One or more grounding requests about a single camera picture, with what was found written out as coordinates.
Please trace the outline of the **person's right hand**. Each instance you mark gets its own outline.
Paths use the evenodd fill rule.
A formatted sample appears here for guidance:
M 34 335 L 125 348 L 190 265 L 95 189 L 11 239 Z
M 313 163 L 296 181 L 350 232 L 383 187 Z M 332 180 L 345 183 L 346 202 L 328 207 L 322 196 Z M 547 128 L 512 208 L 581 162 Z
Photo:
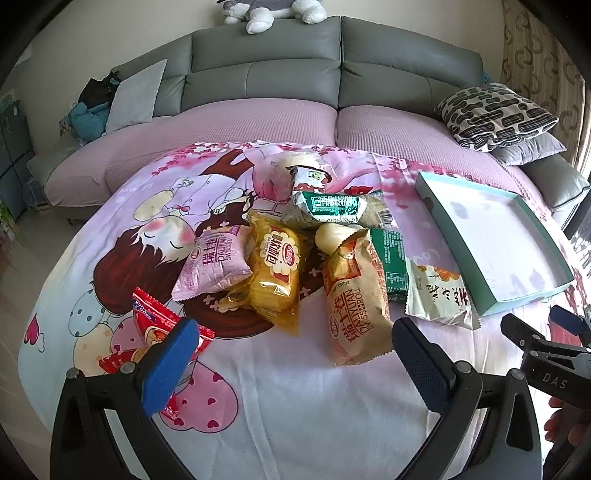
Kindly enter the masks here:
M 551 397 L 549 406 L 554 409 L 551 417 L 544 424 L 545 440 L 551 443 L 556 442 L 560 430 L 565 428 L 566 424 L 566 403 L 556 397 Z M 568 432 L 568 442 L 577 447 L 586 436 L 590 422 L 578 422 L 573 424 Z

